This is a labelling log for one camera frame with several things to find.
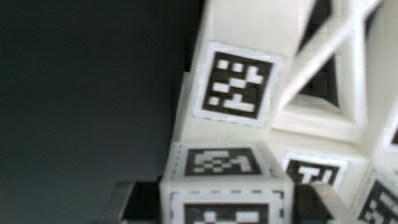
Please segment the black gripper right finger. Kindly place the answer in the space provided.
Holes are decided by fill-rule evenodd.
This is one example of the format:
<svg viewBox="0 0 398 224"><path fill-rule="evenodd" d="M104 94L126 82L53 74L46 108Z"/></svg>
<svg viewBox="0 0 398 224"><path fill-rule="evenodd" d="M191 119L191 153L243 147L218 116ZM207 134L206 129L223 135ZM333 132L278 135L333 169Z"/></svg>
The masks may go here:
<svg viewBox="0 0 398 224"><path fill-rule="evenodd" d="M296 184L293 224L355 224L355 217L326 184Z"/></svg>

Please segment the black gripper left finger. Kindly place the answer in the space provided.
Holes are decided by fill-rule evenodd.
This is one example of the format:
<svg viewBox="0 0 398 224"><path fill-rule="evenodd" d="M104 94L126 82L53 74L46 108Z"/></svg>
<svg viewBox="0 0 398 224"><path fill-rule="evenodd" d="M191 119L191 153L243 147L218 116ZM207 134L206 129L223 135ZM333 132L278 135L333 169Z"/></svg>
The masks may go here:
<svg viewBox="0 0 398 224"><path fill-rule="evenodd" d="M159 224L156 182L117 183L94 224Z"/></svg>

